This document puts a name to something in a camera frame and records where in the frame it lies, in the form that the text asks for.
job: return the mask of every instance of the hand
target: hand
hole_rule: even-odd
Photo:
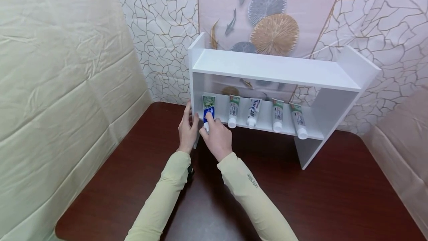
[[[208,121],[210,134],[205,128],[199,129],[199,133],[213,156],[220,162],[232,153],[232,132],[222,124],[220,119],[214,121],[210,112],[205,115],[205,118]]]
[[[192,121],[192,107],[190,101],[188,101],[183,118],[181,119],[180,125],[178,125],[178,134],[180,134],[180,146],[177,151],[183,151],[190,154],[193,145],[196,141],[198,133],[198,122],[199,115],[195,114],[195,119]]]

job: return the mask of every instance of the light green sleeve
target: light green sleeve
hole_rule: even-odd
[[[187,182],[190,163],[188,154],[182,151],[172,154],[125,241],[159,241],[180,191]]]
[[[297,241],[281,212],[262,191],[253,174],[235,153],[218,165],[224,184],[250,217],[262,241]]]

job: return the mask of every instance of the person's left hand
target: person's left hand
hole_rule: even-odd
[[[183,118],[178,125],[178,133],[180,134],[180,146],[177,151],[183,151],[190,154],[198,134],[199,115],[195,114],[195,119],[192,121],[192,107],[188,101]]]

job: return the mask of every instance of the white toothpaste cap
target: white toothpaste cap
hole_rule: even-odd
[[[204,123],[204,128],[206,129],[207,133],[209,134],[210,133],[210,127],[208,125],[208,122]]]
[[[299,137],[299,139],[307,139],[308,132],[304,128],[299,128],[297,131],[297,136]]]
[[[277,121],[277,122],[273,123],[273,131],[275,131],[275,132],[281,132],[282,131],[282,122],[281,121]]]
[[[255,125],[256,125],[255,119],[248,119],[248,128],[253,129]]]
[[[231,118],[227,121],[227,125],[229,126],[229,128],[236,128],[236,118],[231,117]]]

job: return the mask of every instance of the shelf board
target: shelf board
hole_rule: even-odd
[[[203,49],[192,71],[302,86],[361,90],[338,63],[333,61]]]
[[[212,94],[212,93],[205,93],[205,95],[216,96],[215,106],[214,106],[215,118],[219,118],[222,121],[222,123],[227,124],[227,121],[229,118],[229,96]],[[262,101],[262,104],[260,106],[259,118],[257,120],[257,124],[254,127],[254,129],[258,129],[260,131],[274,132],[272,129],[272,105],[273,104],[270,101],[265,101],[265,100]],[[248,128],[248,125],[247,125],[248,108],[250,108],[250,100],[248,98],[241,98],[240,104],[239,104],[239,110],[238,110],[237,126],[240,126],[242,128]],[[197,110],[197,113],[199,114],[200,118],[203,118],[203,114],[204,114],[203,110]],[[302,106],[302,113],[306,122],[306,128],[307,128],[309,138],[323,140],[324,136],[318,127],[318,124],[312,114],[311,108],[307,106]],[[282,132],[279,132],[279,133],[296,136],[296,130],[293,124],[293,120],[290,112],[290,106],[287,104],[284,104]]]

